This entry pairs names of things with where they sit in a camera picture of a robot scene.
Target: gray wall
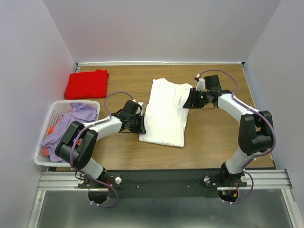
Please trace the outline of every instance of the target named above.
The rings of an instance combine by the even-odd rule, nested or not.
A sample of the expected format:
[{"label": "gray wall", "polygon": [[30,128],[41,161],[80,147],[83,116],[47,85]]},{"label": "gray wall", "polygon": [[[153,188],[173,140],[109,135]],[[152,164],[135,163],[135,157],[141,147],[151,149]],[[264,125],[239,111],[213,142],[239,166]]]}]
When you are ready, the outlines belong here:
[{"label": "gray wall", "polygon": [[40,173],[38,136],[74,61],[42,1],[0,1],[0,21],[0,227],[23,228]]},{"label": "gray wall", "polygon": [[77,62],[245,61],[280,0],[44,0]]},{"label": "gray wall", "polygon": [[304,216],[304,1],[282,0],[245,63],[257,107],[273,115],[273,157]]}]

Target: white cloth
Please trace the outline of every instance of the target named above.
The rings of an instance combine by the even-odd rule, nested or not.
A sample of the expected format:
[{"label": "white cloth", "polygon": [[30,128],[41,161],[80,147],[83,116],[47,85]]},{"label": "white cloth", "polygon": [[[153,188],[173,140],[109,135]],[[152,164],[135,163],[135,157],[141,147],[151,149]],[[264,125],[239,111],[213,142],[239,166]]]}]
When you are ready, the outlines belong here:
[{"label": "white cloth", "polygon": [[189,84],[174,84],[165,78],[153,80],[144,124],[147,133],[140,134],[142,142],[167,146],[184,146],[184,133],[188,109],[183,105],[188,99]]}]

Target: purple cable loop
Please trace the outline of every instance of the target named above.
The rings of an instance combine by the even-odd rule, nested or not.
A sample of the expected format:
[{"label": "purple cable loop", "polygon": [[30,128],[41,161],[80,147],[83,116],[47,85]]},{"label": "purple cable loop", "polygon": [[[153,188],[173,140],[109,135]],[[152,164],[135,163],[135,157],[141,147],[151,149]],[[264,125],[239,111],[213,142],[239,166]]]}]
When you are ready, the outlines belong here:
[{"label": "purple cable loop", "polygon": [[[105,110],[109,113],[109,118],[107,118],[107,119],[105,119],[105,120],[98,121],[98,122],[96,122],[95,124],[90,124],[90,125],[84,127],[84,128],[78,133],[78,135],[77,135],[76,138],[74,139],[74,142],[73,142],[73,145],[72,145],[72,150],[71,150],[71,155],[70,155],[70,165],[71,165],[71,168],[72,168],[72,169],[74,168],[73,157],[74,157],[74,151],[75,151],[75,147],[76,147],[76,144],[77,144],[78,139],[80,138],[80,136],[82,135],[82,133],[83,133],[86,129],[88,129],[88,128],[92,127],[92,126],[99,125],[99,124],[104,124],[104,123],[110,121],[112,115],[111,115],[110,110],[109,110],[108,107],[106,106],[106,101],[107,101],[107,99],[108,99],[109,97],[111,97],[111,96],[113,96],[113,95],[115,95],[115,94],[127,94],[127,95],[133,100],[133,97],[132,97],[129,93],[124,92],[124,91],[118,91],[118,92],[112,93],[112,94],[110,94],[109,96],[107,96],[107,97],[105,98],[105,100],[104,100],[104,108],[105,108]],[[100,184],[102,184],[102,185],[105,185],[106,187],[110,188],[111,190],[113,190],[113,192],[114,192],[115,195],[116,195],[116,200],[115,200],[115,202],[114,202],[113,204],[111,204],[111,205],[104,206],[104,205],[101,205],[101,204],[97,204],[97,203],[95,203],[95,202],[92,202],[93,204],[97,205],[98,207],[102,207],[102,208],[111,208],[111,207],[115,206],[115,205],[118,203],[118,200],[119,200],[118,193],[117,193],[117,191],[116,191],[111,185],[109,185],[109,184],[107,184],[107,183],[104,183],[104,182],[102,182],[102,181],[100,181],[100,180],[97,180],[97,179],[91,177],[90,175],[85,174],[85,173],[82,172],[82,171],[80,171],[80,172],[81,172],[82,174],[86,175],[86,176],[87,176],[88,178],[90,178],[91,180],[93,180],[93,181],[95,181],[95,182],[97,182],[97,183],[100,183]]]},{"label": "purple cable loop", "polygon": [[276,134],[275,134],[275,131],[274,131],[274,128],[273,126],[270,124],[270,122],[262,115],[260,114],[259,112],[257,112],[256,110],[254,110],[252,107],[248,106],[247,104],[241,102],[240,100],[238,100],[236,97],[235,97],[235,93],[237,92],[238,90],[238,82],[236,81],[236,79],[231,75],[229,74],[228,72],[226,71],[223,71],[223,70],[218,70],[218,69],[212,69],[212,70],[205,70],[203,72],[201,72],[199,75],[199,78],[201,77],[202,74],[206,73],[206,72],[209,72],[209,71],[218,71],[218,72],[221,72],[227,76],[229,76],[233,81],[234,83],[236,84],[236,88],[235,90],[233,91],[233,93],[231,94],[231,97],[232,97],[232,100],[234,100],[236,103],[238,103],[240,106],[242,106],[243,108],[251,111],[252,113],[256,114],[258,117],[260,117],[262,120],[265,121],[265,123],[268,125],[268,127],[270,128],[270,131],[272,133],[272,140],[273,140],[273,143],[272,143],[272,146],[270,149],[266,150],[266,152],[264,153],[261,153],[261,154],[257,154],[257,155],[254,155],[252,158],[250,158],[243,166],[242,166],[242,169],[244,170],[244,173],[246,173],[250,178],[251,178],[251,188],[250,188],[250,191],[249,193],[241,200],[237,201],[237,202],[232,202],[231,204],[238,204],[238,203],[241,203],[243,202],[244,200],[246,200],[249,195],[251,194],[252,190],[253,190],[253,178],[251,176],[251,174],[249,172],[246,172],[245,171],[245,168],[257,157],[261,157],[261,156],[265,156],[265,155],[268,155],[270,154],[273,149],[275,148],[276,146]]}]

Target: purple cable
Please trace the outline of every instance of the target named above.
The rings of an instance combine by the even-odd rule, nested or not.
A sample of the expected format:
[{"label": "purple cable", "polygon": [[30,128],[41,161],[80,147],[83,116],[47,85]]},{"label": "purple cable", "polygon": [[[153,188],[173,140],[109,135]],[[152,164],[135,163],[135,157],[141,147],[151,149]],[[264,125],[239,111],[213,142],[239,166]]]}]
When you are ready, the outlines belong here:
[{"label": "purple cable", "polygon": [[255,158],[261,157],[261,156],[265,156],[265,155],[268,155],[268,154],[271,153],[271,151],[273,151],[273,149],[274,149],[275,146],[276,146],[276,134],[275,134],[275,131],[274,131],[273,126],[270,124],[270,122],[269,122],[262,114],[260,114],[259,112],[253,110],[252,107],[250,107],[250,106],[248,106],[247,104],[241,102],[240,100],[238,100],[238,99],[234,96],[235,93],[236,93],[236,91],[238,90],[238,82],[236,81],[236,79],[235,79],[231,74],[229,74],[229,73],[227,73],[226,71],[223,71],[223,70],[212,69],[212,70],[205,70],[205,71],[201,72],[201,73],[199,74],[199,78],[201,77],[202,74],[204,74],[204,73],[206,73],[206,72],[209,72],[209,71],[218,71],[218,72],[222,72],[222,73],[224,73],[225,75],[229,76],[229,77],[234,81],[234,83],[236,84],[236,88],[235,88],[235,90],[233,91],[233,93],[232,93],[232,95],[231,95],[232,100],[234,100],[236,103],[238,103],[238,104],[239,104],[240,106],[242,106],[243,108],[245,108],[245,109],[251,111],[252,113],[256,114],[256,115],[259,116],[262,120],[264,120],[265,123],[266,123],[266,124],[268,125],[268,127],[270,128],[270,131],[271,131],[272,137],[273,137],[273,138],[272,138],[272,139],[273,139],[273,143],[272,143],[272,146],[271,146],[270,149],[268,149],[268,150],[267,150],[266,152],[264,152],[264,153],[257,154],[257,155],[255,155],[255,156],[253,156],[252,158],[250,158],[250,159],[242,166],[242,169],[244,170],[244,173],[248,174],[248,176],[251,178],[252,184],[251,184],[251,189],[250,189],[250,191],[248,192],[248,194],[247,194],[243,199],[241,199],[241,200],[239,200],[239,201],[236,201],[236,202],[232,202],[232,204],[238,204],[238,203],[241,203],[241,202],[243,202],[244,200],[246,200],[246,199],[250,196],[250,194],[252,193],[252,190],[253,190],[253,178],[252,178],[252,176],[251,176],[251,174],[250,174],[249,172],[246,172],[246,171],[245,171],[245,168],[246,168],[246,167],[247,167]]},{"label": "purple cable", "polygon": [[[88,128],[94,126],[94,125],[99,125],[99,124],[103,124],[103,123],[106,123],[106,122],[110,121],[112,115],[111,115],[110,110],[109,110],[108,107],[106,106],[106,101],[107,101],[107,99],[108,99],[109,97],[111,97],[111,96],[113,96],[113,95],[115,95],[115,94],[119,94],[119,93],[127,94],[127,95],[133,100],[133,97],[132,97],[129,93],[124,92],[124,91],[118,91],[118,92],[112,93],[112,94],[110,94],[109,96],[107,96],[107,97],[105,98],[105,100],[104,100],[104,108],[105,108],[106,111],[109,113],[109,117],[110,117],[110,118],[105,119],[105,120],[98,121],[98,122],[96,122],[95,124],[90,124],[90,125],[84,127],[84,128],[78,133],[78,135],[77,135],[76,138],[74,139],[74,142],[73,142],[73,145],[72,145],[72,150],[71,150],[71,155],[70,155],[70,165],[71,165],[71,168],[74,167],[74,164],[73,164],[74,151],[75,151],[75,148],[76,148],[77,141],[78,141],[78,139],[80,138],[81,134],[82,134],[86,129],[88,129]],[[96,181],[97,183],[100,183],[100,184],[103,184],[103,185],[107,186],[108,188],[110,188],[111,190],[113,190],[113,192],[114,192],[115,195],[116,195],[116,200],[115,200],[115,202],[114,202],[113,204],[111,204],[111,205],[109,205],[109,206],[103,206],[103,205],[101,205],[101,204],[98,204],[99,207],[102,207],[102,208],[110,208],[110,207],[115,206],[115,205],[118,203],[118,199],[119,199],[119,198],[118,198],[118,193],[117,193],[117,191],[116,191],[111,185],[108,185],[107,183],[104,183],[104,182],[102,182],[102,181],[100,181],[100,180],[97,180],[97,179],[91,177],[90,175],[87,175],[87,174],[85,174],[85,175],[86,175],[88,178],[92,179],[93,181]]]}]

